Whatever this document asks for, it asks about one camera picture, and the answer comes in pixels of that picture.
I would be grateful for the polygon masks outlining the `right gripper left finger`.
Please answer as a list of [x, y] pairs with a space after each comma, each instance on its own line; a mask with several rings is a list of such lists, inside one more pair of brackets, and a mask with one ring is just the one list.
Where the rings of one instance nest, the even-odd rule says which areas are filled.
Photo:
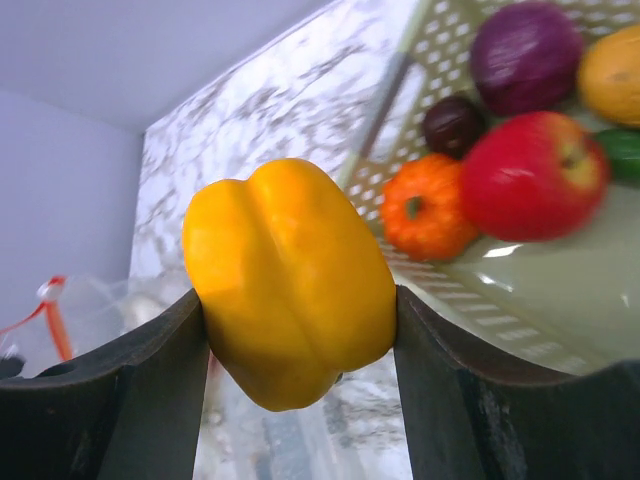
[[189, 479], [209, 359], [200, 301], [1, 382], [4, 479]]

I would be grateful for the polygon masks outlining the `red toy apple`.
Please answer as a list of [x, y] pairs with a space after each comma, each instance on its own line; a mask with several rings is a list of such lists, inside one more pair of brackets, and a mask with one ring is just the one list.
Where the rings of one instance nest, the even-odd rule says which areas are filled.
[[567, 115], [539, 111], [505, 121], [474, 145], [463, 161], [461, 201], [483, 233], [543, 242], [586, 225], [609, 181], [592, 135]]

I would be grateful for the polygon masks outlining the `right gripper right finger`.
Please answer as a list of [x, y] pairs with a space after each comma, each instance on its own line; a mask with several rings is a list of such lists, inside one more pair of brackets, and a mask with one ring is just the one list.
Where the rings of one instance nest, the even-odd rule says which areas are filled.
[[573, 376], [517, 358], [397, 290], [394, 345], [417, 479], [635, 479], [639, 364]]

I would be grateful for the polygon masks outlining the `yellow toy bell pepper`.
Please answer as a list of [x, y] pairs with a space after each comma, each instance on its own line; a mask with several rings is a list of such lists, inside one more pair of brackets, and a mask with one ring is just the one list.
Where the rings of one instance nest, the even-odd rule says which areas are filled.
[[182, 246], [214, 356], [264, 409], [315, 403], [394, 342], [396, 286], [378, 243], [311, 162], [203, 188]]

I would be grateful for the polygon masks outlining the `orange toy pumpkin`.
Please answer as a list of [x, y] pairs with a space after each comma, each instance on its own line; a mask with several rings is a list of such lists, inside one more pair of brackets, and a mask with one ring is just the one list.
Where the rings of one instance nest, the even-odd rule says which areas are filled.
[[383, 188], [386, 240], [414, 261], [448, 261], [479, 236], [463, 213], [462, 163], [431, 153], [405, 163]]

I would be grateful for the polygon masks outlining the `clear zip top bag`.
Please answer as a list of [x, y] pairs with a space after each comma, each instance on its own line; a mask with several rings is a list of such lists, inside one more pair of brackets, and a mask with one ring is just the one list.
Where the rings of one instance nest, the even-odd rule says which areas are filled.
[[190, 288], [183, 271], [114, 283], [54, 276], [37, 290], [31, 314], [1, 328], [1, 378], [35, 377], [94, 350], [156, 318]]

